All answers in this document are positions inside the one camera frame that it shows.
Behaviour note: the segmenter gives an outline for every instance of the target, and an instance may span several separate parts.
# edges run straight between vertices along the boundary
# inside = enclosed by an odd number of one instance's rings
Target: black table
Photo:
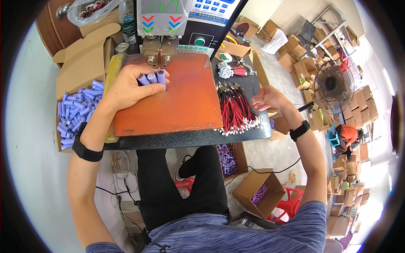
[[[253,67],[249,57],[245,57],[244,61]],[[260,86],[256,75],[248,77],[233,76],[228,79],[223,79],[218,76],[217,64],[219,60],[214,58],[211,62],[215,82],[226,81],[227,83],[238,83],[245,92],[248,100],[257,94]],[[169,149],[180,147],[198,147],[206,145],[216,145],[225,143],[235,143],[247,140],[259,140],[270,138],[271,128],[267,111],[259,112],[262,120],[258,128],[250,129],[242,134],[235,134],[225,137],[218,131],[214,130],[197,130],[186,132],[174,132],[166,134],[149,134],[141,136],[126,136],[120,137],[116,143],[106,143],[104,150],[132,150],[132,149]]]

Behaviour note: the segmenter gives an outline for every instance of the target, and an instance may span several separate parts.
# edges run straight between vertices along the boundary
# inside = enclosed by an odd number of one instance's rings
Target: electric fan
[[[316,103],[328,114],[339,114],[347,109],[354,96],[354,79],[348,66],[340,61],[324,63],[314,81],[314,101],[299,108],[304,111]]]

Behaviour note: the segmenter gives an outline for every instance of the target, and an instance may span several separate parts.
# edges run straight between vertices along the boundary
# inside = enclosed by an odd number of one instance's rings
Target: person in orange shirt
[[[353,125],[339,125],[336,127],[336,132],[340,140],[340,145],[336,146],[339,155],[347,154],[348,150],[353,152],[352,144],[358,142],[363,136],[363,131],[358,131]]]

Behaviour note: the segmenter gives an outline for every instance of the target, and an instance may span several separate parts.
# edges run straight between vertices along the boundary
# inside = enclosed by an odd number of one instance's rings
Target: hand
[[[142,98],[164,91],[166,87],[160,83],[138,86],[136,79],[141,74],[156,73],[157,71],[157,69],[153,69],[147,64],[123,67],[108,92],[102,98],[102,103],[108,103],[108,106],[116,112],[133,106]],[[166,73],[166,84],[168,84],[170,81],[167,78],[170,75],[167,71],[164,72]]]
[[[253,108],[264,111],[269,107],[281,108],[291,103],[286,96],[271,85],[261,88],[257,96],[252,97]]]

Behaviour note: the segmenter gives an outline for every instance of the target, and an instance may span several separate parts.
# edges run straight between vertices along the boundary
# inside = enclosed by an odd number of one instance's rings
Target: water bottle
[[[119,0],[118,17],[125,42],[136,43],[136,29],[134,24],[134,4],[132,0]]]

